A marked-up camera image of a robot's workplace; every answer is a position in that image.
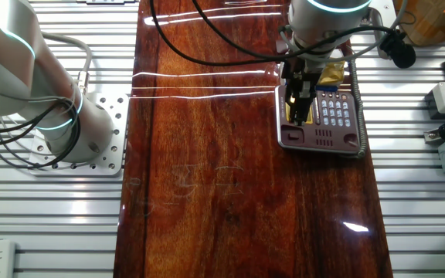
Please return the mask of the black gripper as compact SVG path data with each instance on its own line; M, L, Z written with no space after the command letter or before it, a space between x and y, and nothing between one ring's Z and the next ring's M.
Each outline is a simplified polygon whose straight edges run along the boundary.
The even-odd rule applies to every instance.
M290 124L298 126L307 121L312 101L311 92L316 91L321 72L307 73L305 61L292 58L282 66L282 79L285 81L285 102L287 105L287 120ZM298 122L297 122L297 94L299 94Z

